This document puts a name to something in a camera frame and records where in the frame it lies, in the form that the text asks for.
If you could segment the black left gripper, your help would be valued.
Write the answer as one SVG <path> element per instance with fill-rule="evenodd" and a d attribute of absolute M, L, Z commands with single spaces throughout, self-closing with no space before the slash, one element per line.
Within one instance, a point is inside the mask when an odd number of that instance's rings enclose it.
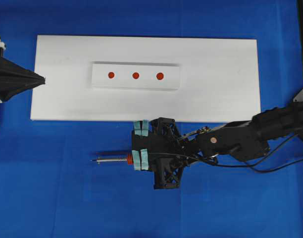
<path fill-rule="evenodd" d="M 5 43 L 0 39 L 0 75 L 22 78 L 0 78 L 0 103 L 26 90 L 45 84 L 44 77 L 3 58 L 5 50 Z"/>

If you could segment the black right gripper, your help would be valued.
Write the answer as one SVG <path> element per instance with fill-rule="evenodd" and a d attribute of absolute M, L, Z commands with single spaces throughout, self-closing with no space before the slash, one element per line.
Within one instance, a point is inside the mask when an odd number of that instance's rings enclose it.
<path fill-rule="evenodd" d="M 154 189 L 180 187 L 183 170 L 197 161 L 199 149 L 182 138 L 174 119 L 134 122 L 132 131 L 134 170 L 154 174 Z"/>

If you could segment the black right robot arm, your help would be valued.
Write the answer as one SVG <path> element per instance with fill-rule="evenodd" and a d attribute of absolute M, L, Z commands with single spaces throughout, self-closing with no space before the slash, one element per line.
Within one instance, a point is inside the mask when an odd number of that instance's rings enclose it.
<path fill-rule="evenodd" d="M 180 186 L 185 167 L 196 162 L 218 166 L 217 156 L 230 155 L 242 168 L 272 154 L 268 141 L 303 134 L 303 101 L 274 108 L 220 127 L 203 127 L 181 134 L 175 120 L 158 118 L 134 122 L 129 163 L 137 171 L 154 174 L 155 189 Z"/>

